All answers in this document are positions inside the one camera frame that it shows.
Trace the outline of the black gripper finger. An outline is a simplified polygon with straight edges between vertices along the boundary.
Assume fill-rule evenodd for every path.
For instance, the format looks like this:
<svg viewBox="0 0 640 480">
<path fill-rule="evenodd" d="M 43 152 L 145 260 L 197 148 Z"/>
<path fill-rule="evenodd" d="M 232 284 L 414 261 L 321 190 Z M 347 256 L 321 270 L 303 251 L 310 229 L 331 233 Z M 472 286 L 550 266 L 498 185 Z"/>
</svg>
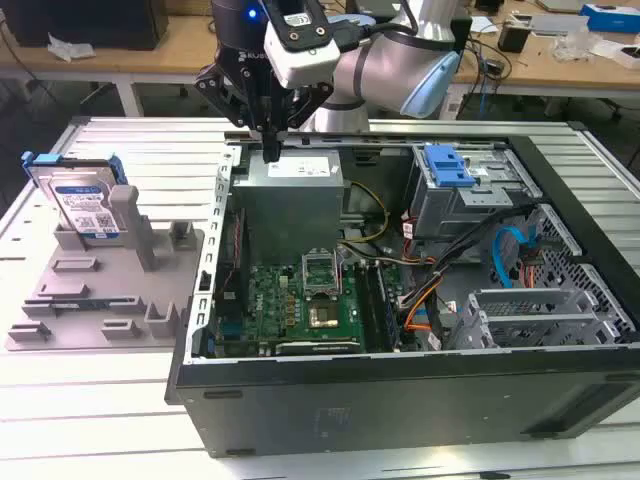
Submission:
<svg viewBox="0 0 640 480">
<path fill-rule="evenodd" d="M 217 65 L 209 65 L 197 77 L 197 90 L 234 126 L 247 127 L 262 144 L 262 158 L 272 161 L 272 131 L 267 117 L 267 107 L 259 93 L 256 74 L 248 66 L 241 66 L 236 73 L 239 80 Z"/>
<path fill-rule="evenodd" d="M 275 84 L 271 98 L 271 161 L 278 162 L 283 138 L 299 128 L 333 93 L 329 83 L 316 83 L 298 89 Z"/>
</svg>

